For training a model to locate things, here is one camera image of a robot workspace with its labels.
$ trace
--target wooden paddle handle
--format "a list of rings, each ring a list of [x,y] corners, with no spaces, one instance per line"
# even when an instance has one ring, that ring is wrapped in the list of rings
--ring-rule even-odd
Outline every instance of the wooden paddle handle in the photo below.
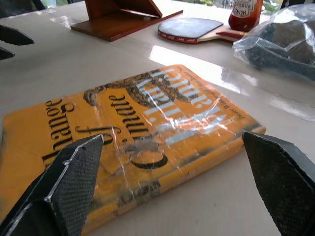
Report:
[[[232,29],[227,29],[225,31],[217,32],[216,34],[223,36],[225,39],[228,39],[228,41],[231,41],[231,42],[237,41],[243,38],[243,36],[247,35],[246,32],[232,30]]]

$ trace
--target plastic bag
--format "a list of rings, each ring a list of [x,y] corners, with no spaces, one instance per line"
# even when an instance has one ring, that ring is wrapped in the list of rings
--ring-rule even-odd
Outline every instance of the plastic bag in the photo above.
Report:
[[[233,45],[234,56],[260,69],[315,81],[315,4],[285,8]]]

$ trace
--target ketchup bottle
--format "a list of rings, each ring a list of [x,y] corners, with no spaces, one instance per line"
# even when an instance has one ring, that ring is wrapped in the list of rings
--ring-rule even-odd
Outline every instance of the ketchup bottle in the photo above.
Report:
[[[232,30],[248,32],[259,24],[263,0],[235,0],[228,19]]]

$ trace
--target yellow book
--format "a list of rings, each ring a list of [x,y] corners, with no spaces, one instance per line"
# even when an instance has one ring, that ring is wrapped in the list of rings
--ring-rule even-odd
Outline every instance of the yellow book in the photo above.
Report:
[[[103,134],[84,232],[229,159],[265,128],[183,65],[132,76],[7,115],[0,220],[58,152]]]

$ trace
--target ping pong paddle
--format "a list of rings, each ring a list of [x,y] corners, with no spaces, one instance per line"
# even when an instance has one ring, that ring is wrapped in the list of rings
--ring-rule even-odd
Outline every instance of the ping pong paddle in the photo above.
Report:
[[[222,22],[201,18],[178,18],[158,26],[158,34],[168,40],[182,43],[199,43],[214,39],[234,42],[246,32],[228,29]]]

